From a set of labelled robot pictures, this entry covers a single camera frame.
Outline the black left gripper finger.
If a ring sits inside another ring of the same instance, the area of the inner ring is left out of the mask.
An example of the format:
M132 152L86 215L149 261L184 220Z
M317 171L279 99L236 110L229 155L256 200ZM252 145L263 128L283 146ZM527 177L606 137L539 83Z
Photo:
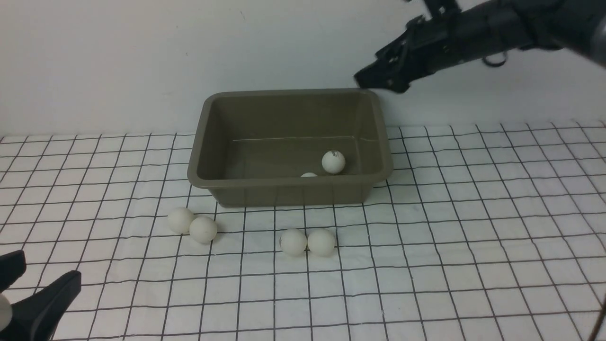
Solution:
M2 341L49 341L81 290L81 273L70 270L43 290L15 304L1 295Z
M3 292L27 270L26 257L23 250L16 250L0 256L0 291Z

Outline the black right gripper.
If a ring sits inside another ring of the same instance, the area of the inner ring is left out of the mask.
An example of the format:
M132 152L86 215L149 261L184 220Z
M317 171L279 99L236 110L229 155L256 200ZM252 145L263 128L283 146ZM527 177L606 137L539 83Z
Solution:
M410 79L420 79L438 71L474 60L471 31L474 15L452 15L442 21L416 17L405 32L379 50L377 60L354 75L359 88L389 90L403 94Z

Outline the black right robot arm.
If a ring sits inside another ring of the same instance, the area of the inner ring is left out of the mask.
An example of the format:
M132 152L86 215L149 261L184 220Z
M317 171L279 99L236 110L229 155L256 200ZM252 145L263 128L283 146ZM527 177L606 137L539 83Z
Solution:
M355 75L362 89L404 93L438 71L508 51L567 48L605 65L603 0L488 0L462 10L455 0L427 0L430 18L415 17Z

